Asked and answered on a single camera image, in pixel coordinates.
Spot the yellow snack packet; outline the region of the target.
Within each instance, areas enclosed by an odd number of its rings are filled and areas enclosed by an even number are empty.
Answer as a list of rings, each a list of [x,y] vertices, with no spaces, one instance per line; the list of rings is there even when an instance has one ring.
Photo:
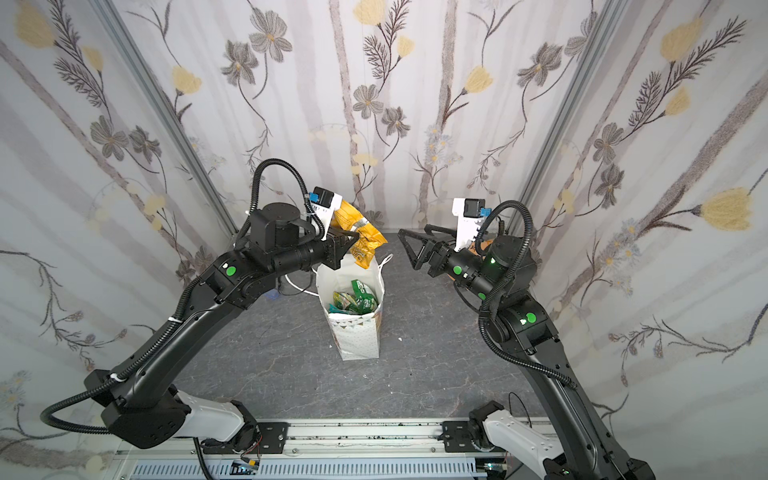
[[[370,267],[375,257],[375,251],[387,243],[384,235],[346,200],[342,200],[340,207],[334,212],[331,225],[344,231],[359,234],[359,239],[348,253],[354,257],[356,264],[364,269]]]

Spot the green candy packet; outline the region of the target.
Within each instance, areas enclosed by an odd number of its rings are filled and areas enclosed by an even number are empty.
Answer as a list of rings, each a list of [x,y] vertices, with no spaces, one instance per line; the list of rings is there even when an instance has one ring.
[[[328,306],[330,313],[346,315],[367,315],[379,306],[375,291],[364,282],[354,279],[345,291],[334,291]]]

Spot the white paper bag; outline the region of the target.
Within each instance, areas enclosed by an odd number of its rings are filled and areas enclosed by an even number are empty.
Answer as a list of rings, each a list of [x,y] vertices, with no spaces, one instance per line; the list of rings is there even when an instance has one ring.
[[[368,268],[360,267],[350,254],[344,256],[339,269],[319,264],[314,296],[320,301],[334,342],[343,361],[377,359],[380,354],[380,330],[383,320],[385,285],[384,266],[393,254],[381,260],[373,258]],[[352,281],[359,280],[369,287],[377,300],[377,308],[366,314],[331,312],[334,292],[352,293]]]

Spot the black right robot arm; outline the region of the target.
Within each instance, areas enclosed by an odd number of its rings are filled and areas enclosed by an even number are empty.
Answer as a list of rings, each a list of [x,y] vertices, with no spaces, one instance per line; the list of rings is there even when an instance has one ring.
[[[534,224],[528,208],[507,200],[489,211],[473,249],[458,232],[431,224],[402,229],[398,238],[415,270],[449,276],[458,293],[479,299],[479,334],[500,359],[522,370],[554,428],[541,435],[497,402],[471,412],[475,449],[502,449],[540,479],[652,479],[651,466],[633,458],[603,423],[566,355],[559,332],[529,285]]]

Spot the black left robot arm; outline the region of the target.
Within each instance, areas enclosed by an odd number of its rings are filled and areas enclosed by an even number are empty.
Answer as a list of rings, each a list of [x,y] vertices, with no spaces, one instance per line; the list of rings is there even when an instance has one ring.
[[[260,178],[269,167],[294,177],[301,208],[280,202],[258,205]],[[185,287],[174,313],[134,354],[111,370],[93,371],[84,392],[43,409],[41,421],[67,432],[111,434],[139,449],[172,438],[207,441],[233,453],[253,448],[262,435],[241,402],[200,399],[176,388],[174,381],[224,326],[275,289],[279,278],[318,264],[340,268],[359,235],[319,216],[312,200],[329,196],[324,189],[310,192],[291,163],[261,162],[248,216],[230,249]]]

